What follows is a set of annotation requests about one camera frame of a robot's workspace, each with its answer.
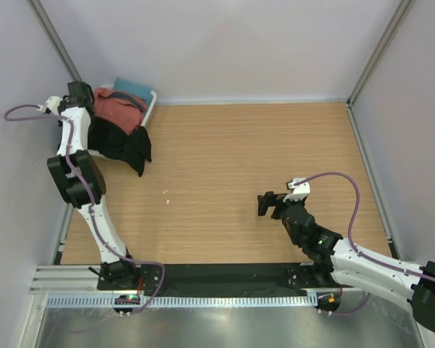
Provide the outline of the black tank top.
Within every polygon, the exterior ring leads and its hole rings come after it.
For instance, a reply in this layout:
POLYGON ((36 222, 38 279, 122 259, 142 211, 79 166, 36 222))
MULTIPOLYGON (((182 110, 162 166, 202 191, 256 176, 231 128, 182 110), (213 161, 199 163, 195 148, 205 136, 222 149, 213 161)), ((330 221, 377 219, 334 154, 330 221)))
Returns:
POLYGON ((110 160, 127 163, 139 177, 144 174, 145 162, 152 161, 152 143, 144 127, 127 134, 100 117, 95 117, 89 127, 88 148, 110 160))

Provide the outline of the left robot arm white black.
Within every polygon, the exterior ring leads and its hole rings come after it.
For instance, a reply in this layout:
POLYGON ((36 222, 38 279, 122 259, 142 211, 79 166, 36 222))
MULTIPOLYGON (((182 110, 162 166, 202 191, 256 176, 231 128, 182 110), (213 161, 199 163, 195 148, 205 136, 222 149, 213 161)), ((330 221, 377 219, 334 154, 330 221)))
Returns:
POLYGON ((100 254, 99 288, 130 290, 141 283, 138 268, 119 237, 106 205, 106 183, 88 150, 88 132, 95 115, 94 94, 83 81, 67 84, 63 97, 51 96, 46 108, 62 124, 57 155, 47 167, 62 199, 89 227, 100 254))

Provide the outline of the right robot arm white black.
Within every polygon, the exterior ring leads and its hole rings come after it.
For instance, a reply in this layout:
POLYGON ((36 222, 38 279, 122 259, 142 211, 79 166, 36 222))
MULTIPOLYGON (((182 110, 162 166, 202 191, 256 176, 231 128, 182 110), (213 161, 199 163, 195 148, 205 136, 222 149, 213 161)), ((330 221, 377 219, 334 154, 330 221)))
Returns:
POLYGON ((435 333, 435 262, 425 265, 378 254, 353 244, 341 234, 316 223, 303 199, 268 191, 257 197, 257 213, 273 209, 293 245, 312 260, 314 282, 328 287, 333 282, 362 289, 407 310, 424 328, 435 333))

